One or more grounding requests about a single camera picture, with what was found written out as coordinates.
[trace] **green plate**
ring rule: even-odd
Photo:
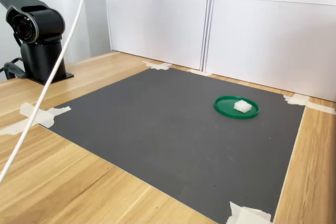
[[[252,105],[252,108],[250,111],[247,111],[246,113],[243,113],[241,111],[235,110],[233,107],[236,102],[244,100],[245,102]],[[244,97],[235,97],[232,95],[226,95],[224,97],[219,97],[215,101],[215,109],[230,118],[237,118],[237,119],[250,119],[254,118],[259,113],[259,106],[254,101],[251,101],[249,99],[246,99]]]

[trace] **white foam block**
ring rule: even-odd
[[[234,109],[246,113],[252,109],[252,105],[245,102],[244,100],[240,100],[235,103]]]

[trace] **masking tape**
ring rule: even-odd
[[[307,107],[309,107],[311,109],[314,109],[314,110],[318,110],[318,111],[322,111],[322,112],[326,112],[326,113],[336,115],[336,111],[335,111],[334,108],[309,102],[308,101],[309,97],[306,96],[306,95],[294,94],[292,97],[290,97],[288,95],[284,95],[283,97],[287,101],[288,104],[304,105],[304,106],[307,106]]]
[[[30,117],[33,110],[34,110],[34,106],[25,102],[20,107],[20,114],[24,115],[26,117]],[[43,125],[44,127],[49,128],[54,124],[54,117],[55,116],[61,115],[61,114],[65,113],[69,110],[71,110],[70,107],[61,108],[61,109],[51,108],[47,111],[38,110],[38,112],[36,114],[36,117],[35,117],[31,126],[33,127],[34,125],[39,123],[39,124]],[[0,130],[0,135],[5,135],[5,134],[16,135],[17,133],[22,132],[25,129],[27,123],[28,123],[28,119],[29,118],[24,119],[21,122],[15,123],[15,124],[13,124],[9,127],[6,127],[4,129]]]
[[[226,224],[271,224],[271,215],[261,210],[240,207],[230,202],[232,215]]]
[[[26,117],[30,117],[34,110],[34,106],[25,102],[24,104],[21,105],[20,108],[20,114],[24,115]],[[54,115],[44,111],[44,110],[38,110],[36,117],[34,119],[34,122],[39,123],[43,125],[44,127],[51,127],[54,124]]]
[[[199,74],[200,76],[210,76],[210,75],[212,75],[212,73],[206,73],[206,72],[202,72],[202,71],[195,70],[195,69],[191,69],[191,70],[189,70],[189,72]]]
[[[168,70],[171,64],[169,63],[162,63],[162,64],[154,64],[150,63],[147,61],[142,61],[143,63],[146,63],[147,67],[151,67],[151,69],[156,69],[156,70]]]

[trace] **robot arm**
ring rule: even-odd
[[[62,49],[60,40],[65,30],[63,17],[58,11],[38,0],[0,0],[0,3],[7,9],[6,21],[12,27],[14,37],[21,47],[25,67],[23,72],[14,63],[6,63],[4,70],[7,78],[27,77],[44,84]],[[72,76],[66,73],[62,62],[54,81]]]
[[[6,21],[25,43],[61,36],[64,32],[62,16],[41,1],[0,0],[0,3],[7,9]]]

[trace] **gray mat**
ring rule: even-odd
[[[249,98],[260,114],[227,118],[213,106],[222,95]],[[175,69],[146,70],[65,106],[50,130],[219,223],[230,201],[274,216],[304,110]]]

